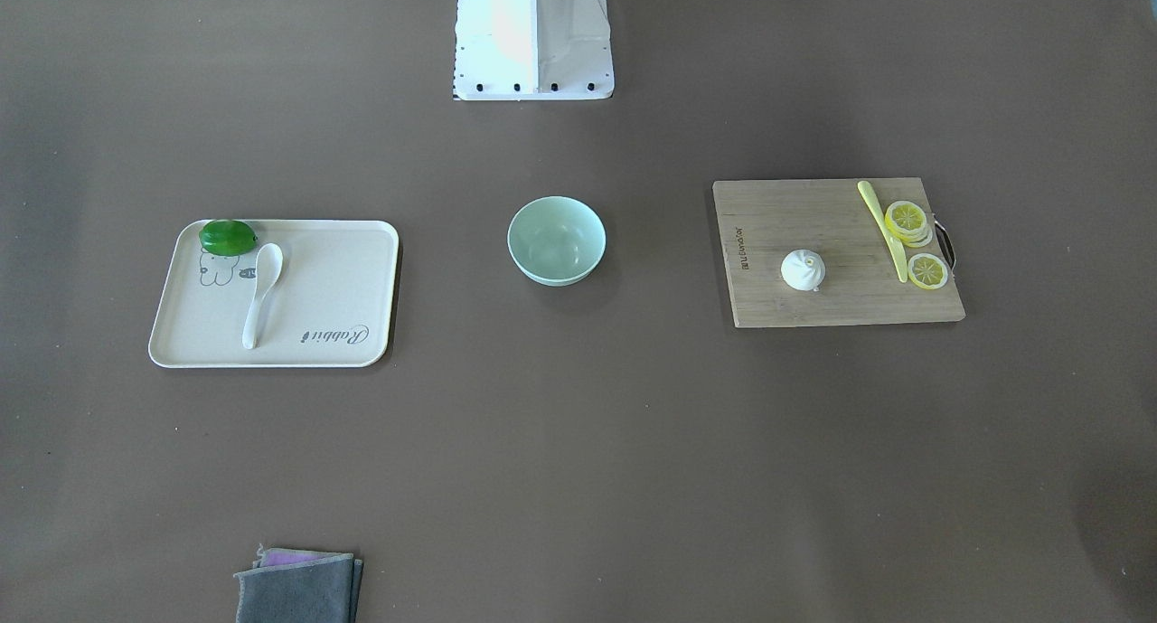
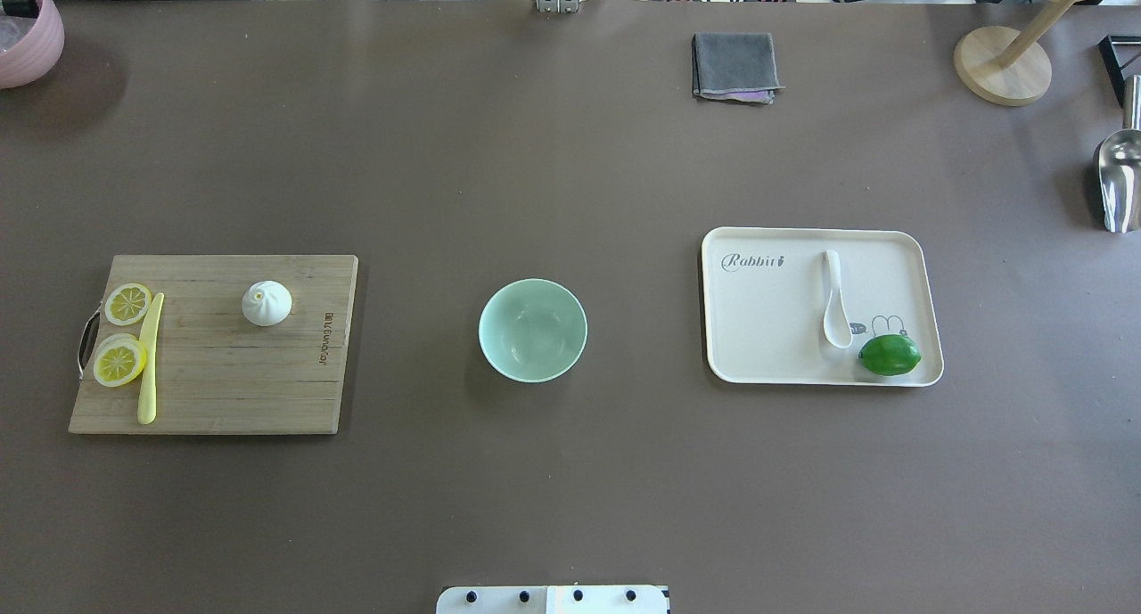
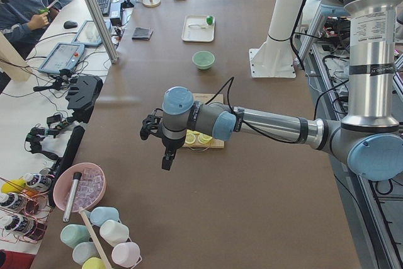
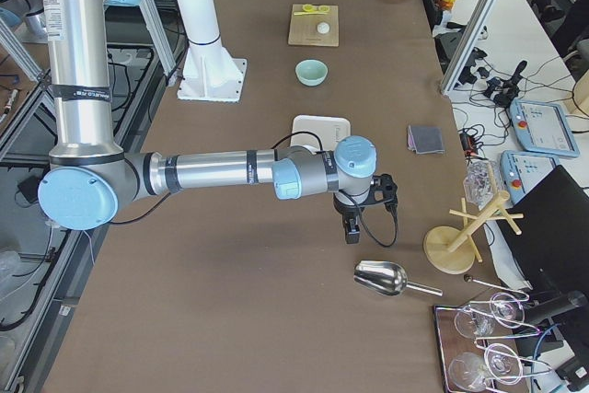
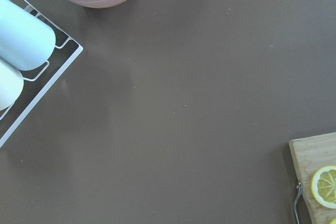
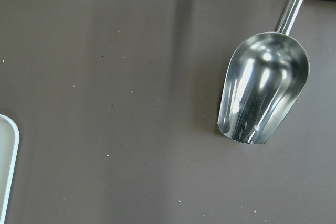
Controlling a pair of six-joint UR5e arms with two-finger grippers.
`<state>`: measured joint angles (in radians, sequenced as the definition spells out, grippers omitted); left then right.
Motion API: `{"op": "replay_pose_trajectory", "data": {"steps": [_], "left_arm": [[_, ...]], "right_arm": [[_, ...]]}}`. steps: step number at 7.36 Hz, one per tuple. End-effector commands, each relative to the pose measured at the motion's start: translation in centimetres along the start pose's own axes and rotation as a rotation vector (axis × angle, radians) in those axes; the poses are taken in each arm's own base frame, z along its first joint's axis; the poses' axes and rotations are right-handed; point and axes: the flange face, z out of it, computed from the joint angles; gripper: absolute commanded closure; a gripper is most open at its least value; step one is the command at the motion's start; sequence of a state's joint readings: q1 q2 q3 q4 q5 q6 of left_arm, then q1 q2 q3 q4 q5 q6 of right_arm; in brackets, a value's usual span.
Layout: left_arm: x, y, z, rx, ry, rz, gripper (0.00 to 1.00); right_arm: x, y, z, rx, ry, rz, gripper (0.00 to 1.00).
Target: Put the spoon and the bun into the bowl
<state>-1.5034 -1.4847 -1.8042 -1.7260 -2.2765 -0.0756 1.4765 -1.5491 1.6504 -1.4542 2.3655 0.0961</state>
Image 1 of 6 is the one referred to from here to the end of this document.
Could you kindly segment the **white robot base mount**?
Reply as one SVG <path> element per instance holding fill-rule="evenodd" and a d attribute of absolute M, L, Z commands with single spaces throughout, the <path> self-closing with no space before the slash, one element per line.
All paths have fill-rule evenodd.
<path fill-rule="evenodd" d="M 607 0 L 457 0 L 452 97 L 610 98 Z"/>

